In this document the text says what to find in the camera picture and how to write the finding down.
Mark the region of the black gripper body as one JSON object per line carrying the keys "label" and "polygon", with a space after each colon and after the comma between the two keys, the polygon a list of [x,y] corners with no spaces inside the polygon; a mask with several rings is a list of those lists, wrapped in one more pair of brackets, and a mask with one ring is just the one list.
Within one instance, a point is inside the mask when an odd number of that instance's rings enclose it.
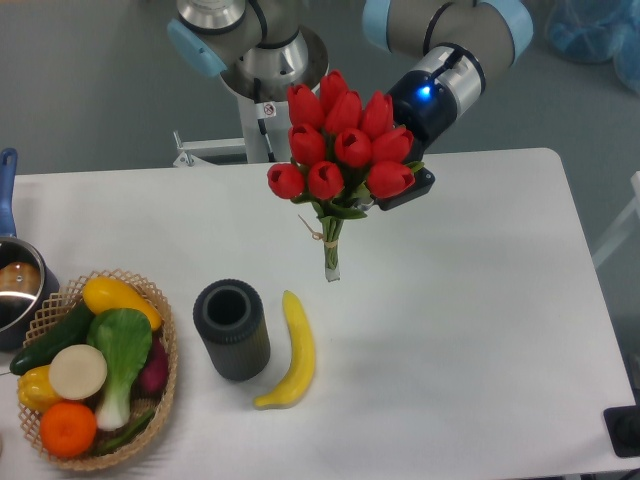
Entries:
{"label": "black gripper body", "polygon": [[[415,139],[402,163],[408,166],[410,163],[422,161],[426,148],[427,146],[424,141]],[[426,195],[434,183],[435,175],[425,167],[421,167],[414,173],[414,184],[412,186],[405,189],[402,193],[387,199],[375,198],[374,204],[383,211],[391,210]]]}

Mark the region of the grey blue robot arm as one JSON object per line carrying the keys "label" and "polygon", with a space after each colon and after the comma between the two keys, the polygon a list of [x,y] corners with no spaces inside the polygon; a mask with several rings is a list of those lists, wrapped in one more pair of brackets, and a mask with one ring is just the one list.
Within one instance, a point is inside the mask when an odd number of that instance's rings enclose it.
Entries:
{"label": "grey blue robot arm", "polygon": [[[180,1],[167,26],[177,53],[236,96],[247,158],[287,153],[286,90],[317,88],[329,69],[318,35],[301,24],[296,1]],[[368,41],[415,59],[390,89],[394,115],[424,151],[504,74],[529,45],[533,23],[518,1],[368,1]]]}

